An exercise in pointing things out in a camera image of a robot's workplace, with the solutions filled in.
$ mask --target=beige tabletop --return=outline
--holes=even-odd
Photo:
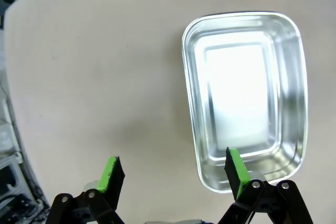
[[[181,38],[195,18],[240,10],[284,13],[301,31],[310,122],[292,179],[315,223],[336,222],[335,0],[19,0],[6,16],[9,86],[49,202],[120,155],[126,223],[220,219],[233,197],[198,179]]]

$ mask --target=screw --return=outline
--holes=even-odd
[[[252,183],[252,186],[253,186],[254,188],[259,188],[259,187],[260,187],[260,184],[259,184],[259,182],[254,181],[254,182]]]
[[[288,185],[288,183],[282,183],[282,185],[281,185],[281,187],[283,188],[283,189],[288,189],[289,188],[289,185]]]

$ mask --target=aluminum pan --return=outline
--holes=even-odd
[[[280,13],[243,12],[191,22],[182,53],[198,174],[223,193],[225,148],[273,183],[294,174],[307,144],[307,74],[301,37]]]

